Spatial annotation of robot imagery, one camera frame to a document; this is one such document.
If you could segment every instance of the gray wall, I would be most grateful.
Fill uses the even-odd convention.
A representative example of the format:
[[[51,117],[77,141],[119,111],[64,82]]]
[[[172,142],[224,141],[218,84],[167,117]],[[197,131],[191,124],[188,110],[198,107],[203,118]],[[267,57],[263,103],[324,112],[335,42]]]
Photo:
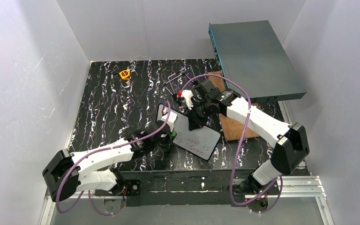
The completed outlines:
[[[360,0],[307,0],[283,46],[307,94],[288,101],[307,129],[309,169],[336,224],[360,224]]]
[[[90,62],[56,1],[0,1],[0,224],[37,224]]]
[[[305,0],[57,0],[89,60],[213,58],[209,23],[269,20],[283,41]]]

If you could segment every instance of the black marble table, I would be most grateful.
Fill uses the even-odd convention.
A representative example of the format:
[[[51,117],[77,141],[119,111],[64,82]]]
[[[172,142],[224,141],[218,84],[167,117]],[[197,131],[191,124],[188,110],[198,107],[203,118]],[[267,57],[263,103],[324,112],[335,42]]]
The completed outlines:
[[[166,100],[173,103],[164,90],[167,77],[191,65],[195,75],[219,71],[215,59],[197,60],[149,60],[93,62],[83,92],[78,118],[74,128],[70,151],[85,151],[112,143],[138,129],[145,129],[156,119],[157,106]],[[123,81],[116,73],[129,69],[131,78]],[[174,88],[179,91],[187,78],[180,79]],[[176,105],[173,108],[181,111]],[[276,102],[260,104],[260,108],[272,117],[283,121]],[[170,151],[155,149],[137,160],[113,165],[121,171],[152,170],[221,170],[231,169],[238,141],[227,142],[217,116],[208,124],[220,131],[222,138],[208,161],[184,149],[172,146]],[[239,169],[255,169],[267,160],[272,148],[262,138],[243,141]]]

